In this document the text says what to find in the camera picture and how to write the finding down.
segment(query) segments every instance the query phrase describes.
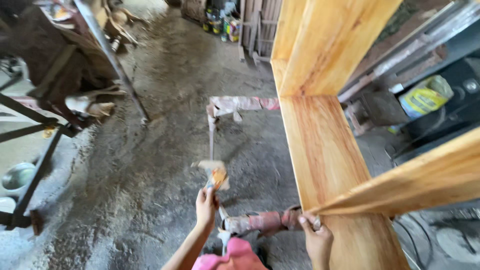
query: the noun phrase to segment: pink cloth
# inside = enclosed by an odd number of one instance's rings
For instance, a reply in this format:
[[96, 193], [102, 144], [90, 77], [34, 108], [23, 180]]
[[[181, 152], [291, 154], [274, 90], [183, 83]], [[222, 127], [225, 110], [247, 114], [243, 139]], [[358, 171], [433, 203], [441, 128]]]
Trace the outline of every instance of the pink cloth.
[[240, 238], [232, 238], [227, 244], [227, 254], [223, 257], [206, 254], [197, 258], [192, 270], [265, 270], [250, 243]]

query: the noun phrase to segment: hand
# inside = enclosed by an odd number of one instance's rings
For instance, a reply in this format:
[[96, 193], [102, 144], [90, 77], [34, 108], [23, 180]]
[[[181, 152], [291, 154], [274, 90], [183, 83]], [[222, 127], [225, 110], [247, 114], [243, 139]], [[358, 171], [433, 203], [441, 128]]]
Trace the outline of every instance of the hand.
[[299, 216], [299, 222], [305, 231], [307, 253], [312, 260], [314, 269], [327, 270], [329, 268], [330, 252], [332, 251], [333, 234], [326, 225], [322, 224], [316, 232], [312, 229], [315, 217], [309, 213]]
[[218, 210], [220, 202], [215, 195], [213, 188], [208, 188], [206, 194], [202, 188], [198, 192], [196, 208], [197, 208], [197, 225], [201, 230], [210, 233], [215, 227], [215, 212]]

